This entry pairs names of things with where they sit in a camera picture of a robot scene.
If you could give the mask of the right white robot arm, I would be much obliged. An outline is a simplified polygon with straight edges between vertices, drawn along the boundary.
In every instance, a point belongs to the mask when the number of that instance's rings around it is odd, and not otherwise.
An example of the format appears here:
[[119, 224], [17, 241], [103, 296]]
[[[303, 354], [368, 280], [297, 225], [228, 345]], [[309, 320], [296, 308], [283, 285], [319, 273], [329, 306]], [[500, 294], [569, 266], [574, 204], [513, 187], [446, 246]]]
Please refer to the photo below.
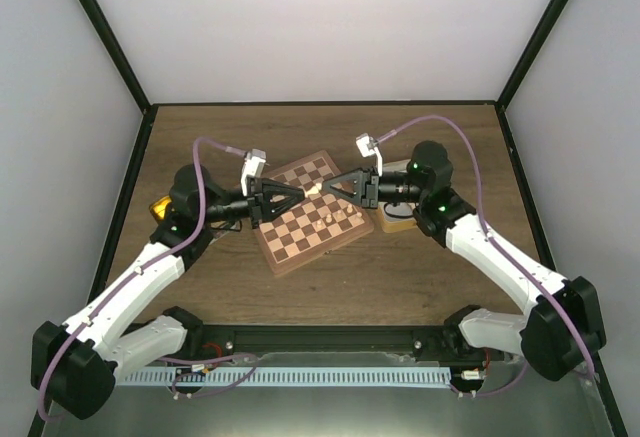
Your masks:
[[558, 381], [583, 366], [597, 375], [594, 356], [606, 335], [595, 287], [570, 280], [531, 259], [486, 222], [452, 187], [453, 165], [444, 146], [418, 143], [405, 171], [358, 168], [321, 183], [323, 191], [362, 209], [411, 203], [417, 227], [464, 258], [517, 305], [516, 314], [468, 306], [449, 319], [447, 353], [458, 360], [479, 348], [520, 355], [542, 377]]

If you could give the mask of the light wooden chess piece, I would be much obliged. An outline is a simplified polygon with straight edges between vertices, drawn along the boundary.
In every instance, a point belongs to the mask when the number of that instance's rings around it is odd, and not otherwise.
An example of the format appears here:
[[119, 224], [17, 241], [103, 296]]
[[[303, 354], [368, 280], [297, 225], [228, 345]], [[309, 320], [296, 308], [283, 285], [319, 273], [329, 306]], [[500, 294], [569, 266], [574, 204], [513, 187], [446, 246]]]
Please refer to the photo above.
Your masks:
[[321, 192], [321, 190], [322, 190], [322, 184], [320, 182], [317, 182], [313, 184], [310, 189], [305, 191], [305, 196], [310, 197], [312, 195], [317, 195]]

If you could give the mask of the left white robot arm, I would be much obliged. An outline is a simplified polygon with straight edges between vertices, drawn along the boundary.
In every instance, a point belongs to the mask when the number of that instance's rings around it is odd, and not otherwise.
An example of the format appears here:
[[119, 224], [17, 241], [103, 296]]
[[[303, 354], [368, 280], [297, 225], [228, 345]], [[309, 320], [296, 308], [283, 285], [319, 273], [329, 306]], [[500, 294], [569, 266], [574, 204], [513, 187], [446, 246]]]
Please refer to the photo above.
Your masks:
[[133, 320], [180, 278], [212, 242], [243, 219], [253, 227], [301, 203], [305, 192], [267, 178], [247, 177], [225, 190], [199, 164], [174, 177], [158, 226], [136, 260], [84, 309], [56, 325], [44, 322], [32, 341], [31, 384], [79, 419], [94, 415], [115, 385], [153, 361], [196, 359], [203, 323], [174, 306], [135, 331]]

